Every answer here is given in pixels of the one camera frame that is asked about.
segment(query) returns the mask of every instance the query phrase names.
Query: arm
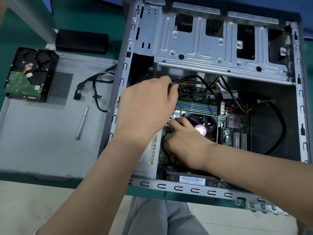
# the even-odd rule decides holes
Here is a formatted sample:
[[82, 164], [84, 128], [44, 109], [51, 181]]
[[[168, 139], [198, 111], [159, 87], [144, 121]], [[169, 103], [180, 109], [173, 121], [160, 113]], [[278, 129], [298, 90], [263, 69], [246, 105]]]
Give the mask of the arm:
[[173, 133], [164, 144], [172, 161], [241, 186], [313, 226], [313, 165], [220, 145], [203, 137], [186, 118], [177, 121], [170, 121]]
[[[114, 136], [85, 179], [38, 235], [109, 233], [133, 169], [151, 138], [174, 111], [178, 86], [168, 94], [169, 83], [170, 78], [164, 76], [123, 91]], [[144, 117], [147, 112], [154, 113]]]

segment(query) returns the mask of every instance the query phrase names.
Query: gray pants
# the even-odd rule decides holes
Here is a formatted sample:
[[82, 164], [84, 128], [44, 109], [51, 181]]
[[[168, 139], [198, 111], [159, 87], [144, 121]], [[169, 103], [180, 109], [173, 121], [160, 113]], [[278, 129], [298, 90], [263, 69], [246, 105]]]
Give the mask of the gray pants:
[[209, 235], [187, 203], [133, 197], [122, 235]]

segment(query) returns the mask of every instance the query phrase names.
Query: hand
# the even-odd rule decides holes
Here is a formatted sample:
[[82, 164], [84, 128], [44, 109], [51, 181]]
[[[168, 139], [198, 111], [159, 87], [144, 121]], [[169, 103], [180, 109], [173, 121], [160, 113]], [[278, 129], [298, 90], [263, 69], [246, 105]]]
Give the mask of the hand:
[[149, 143], [175, 110], [178, 85], [168, 92], [169, 76], [153, 78], [126, 88], [120, 97], [117, 130]]
[[206, 139], [185, 117], [170, 120], [169, 126], [173, 133], [164, 138], [164, 148], [171, 161], [195, 170], [207, 170], [210, 151], [218, 144]]

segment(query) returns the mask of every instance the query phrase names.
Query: barcode label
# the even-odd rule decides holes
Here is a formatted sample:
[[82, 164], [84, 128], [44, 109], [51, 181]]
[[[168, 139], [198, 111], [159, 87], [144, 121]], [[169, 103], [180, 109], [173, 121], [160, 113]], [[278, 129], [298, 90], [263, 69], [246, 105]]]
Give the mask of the barcode label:
[[156, 143], [157, 142], [157, 135], [154, 135], [152, 138], [152, 143], [151, 143], [151, 150], [150, 150], [150, 156], [149, 156], [149, 165], [154, 166], [154, 158], [156, 155]]
[[189, 176], [179, 176], [180, 183], [194, 184], [199, 186], [205, 186], [205, 179]]

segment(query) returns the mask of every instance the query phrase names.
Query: green table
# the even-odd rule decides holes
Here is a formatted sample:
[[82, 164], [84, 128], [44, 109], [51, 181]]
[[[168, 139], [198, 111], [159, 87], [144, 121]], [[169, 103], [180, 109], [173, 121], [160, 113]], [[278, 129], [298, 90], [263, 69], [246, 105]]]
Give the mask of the green table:
[[[41, 0], [30, 0], [43, 18], [56, 29], [71, 29], [80, 31], [100, 32], [109, 35], [109, 49], [102, 57], [118, 59], [120, 46], [125, 29], [125, 17], [121, 7], [107, 4], [98, 0], [53, 0], [53, 16], [48, 12]], [[4, 86], [10, 65], [18, 47], [45, 48], [45, 41], [41, 39], [27, 24], [12, 10], [8, 9], [0, 27], [0, 86]], [[308, 67], [309, 85], [313, 89], [313, 42], [306, 42], [306, 64]], [[4, 91], [0, 93], [0, 104], [4, 100]], [[0, 180], [22, 183], [39, 184], [76, 188], [81, 180], [70, 179], [64, 182], [37, 180], [33, 176], [24, 174], [0, 173]], [[162, 191], [129, 187], [127, 195], [186, 201], [192, 203], [237, 207], [232, 200], [216, 199], [204, 196], [194, 196]]]

